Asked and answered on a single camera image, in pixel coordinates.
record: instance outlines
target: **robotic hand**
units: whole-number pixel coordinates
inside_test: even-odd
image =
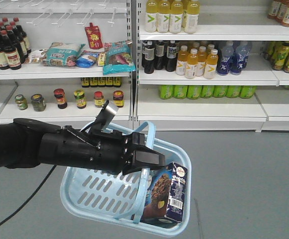
[[[117,110],[107,101],[96,120],[80,131],[23,118],[0,124],[0,167],[31,168],[47,163],[123,175],[163,167],[165,156],[145,146],[144,134],[103,131]]]

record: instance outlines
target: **gray floor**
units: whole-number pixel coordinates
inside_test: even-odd
[[[182,147],[193,167],[191,218],[180,239],[289,239],[289,133],[157,132]],[[33,192],[50,165],[0,168],[0,221]],[[62,206],[57,167],[41,191],[0,227],[0,239],[161,238],[77,218]]]

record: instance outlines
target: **light blue plastic basket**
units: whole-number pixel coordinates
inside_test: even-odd
[[[148,128],[146,145],[166,156],[166,163],[175,161],[188,169],[182,223],[171,228],[162,228],[140,223],[144,209],[150,169],[123,176],[111,175],[98,170],[68,167],[60,187],[64,207],[73,215],[104,223],[121,225],[163,237],[174,237],[187,226],[191,204],[191,161],[180,147],[156,139],[155,126],[144,122],[135,131]],[[111,123],[109,130],[130,134],[133,130]]]

